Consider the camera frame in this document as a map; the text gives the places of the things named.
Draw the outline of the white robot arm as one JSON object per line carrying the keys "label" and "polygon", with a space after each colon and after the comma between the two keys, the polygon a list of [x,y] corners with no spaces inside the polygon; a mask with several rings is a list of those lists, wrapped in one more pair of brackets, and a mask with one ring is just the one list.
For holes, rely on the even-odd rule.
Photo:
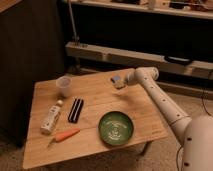
{"label": "white robot arm", "polygon": [[156,67],[139,67],[125,76],[128,86],[140,84],[183,147],[181,171],[213,171],[213,117],[191,118],[156,83]]}

